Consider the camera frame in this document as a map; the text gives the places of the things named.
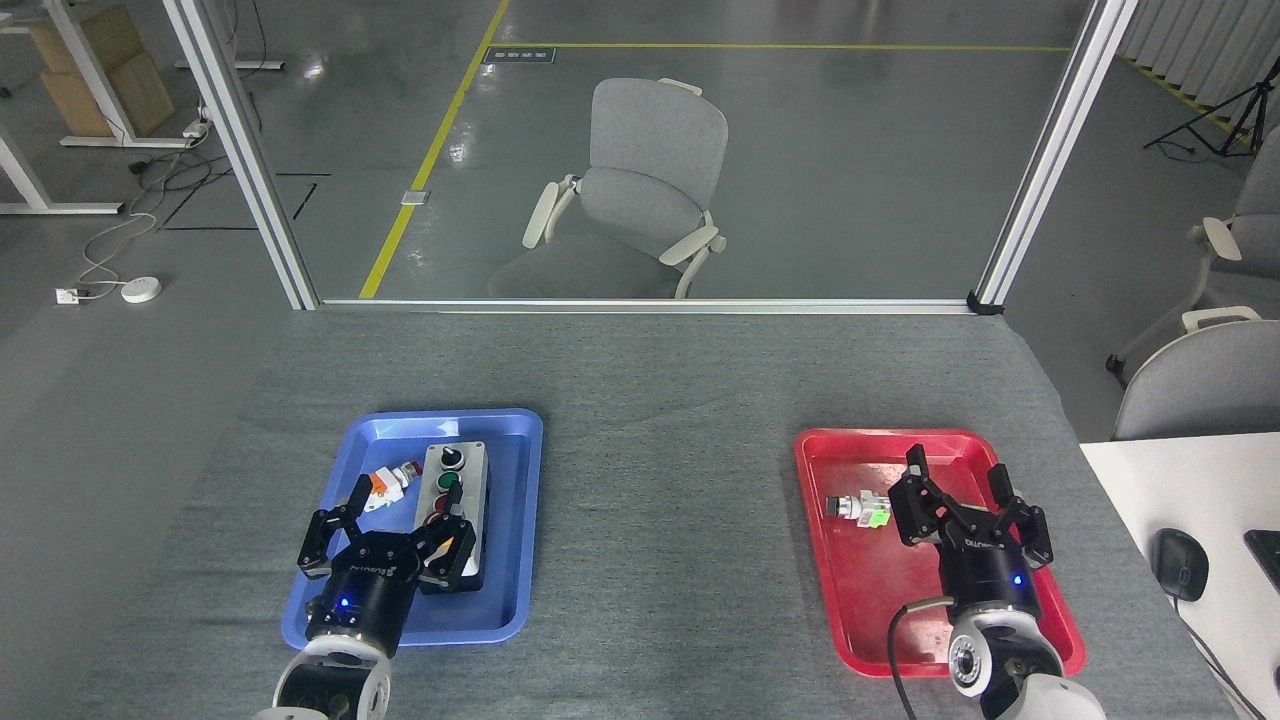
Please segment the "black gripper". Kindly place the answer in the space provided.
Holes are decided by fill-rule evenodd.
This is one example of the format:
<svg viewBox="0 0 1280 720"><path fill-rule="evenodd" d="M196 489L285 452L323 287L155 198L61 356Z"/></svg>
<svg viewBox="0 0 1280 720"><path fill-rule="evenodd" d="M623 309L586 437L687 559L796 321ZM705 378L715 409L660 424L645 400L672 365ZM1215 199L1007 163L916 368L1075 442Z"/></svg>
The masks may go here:
<svg viewBox="0 0 1280 720"><path fill-rule="evenodd" d="M442 506L440 493L421 486L413 514L420 523L406 536L361 536L357 520L371 491L372 480L358 478L343 503L317 509L308 521L297 566L308 579L329 578L306 605L305 637L347 635L393 656L415 591L458 592L476 536L474 524L453 510L460 486L445 492ZM338 530L351 542L329 566L326 552Z"/></svg>
<svg viewBox="0 0 1280 720"><path fill-rule="evenodd" d="M904 544L941 544L941 588L954 600L948 611L1041 612L1032 571L1053 561L1047 516L1014 489L1007 468L997 462L988 470L997 509L989 536L997 544L978 547L963 539L966 521L960 503L931 479L924 445L910 447L906 465L890 487L892 518Z"/></svg>

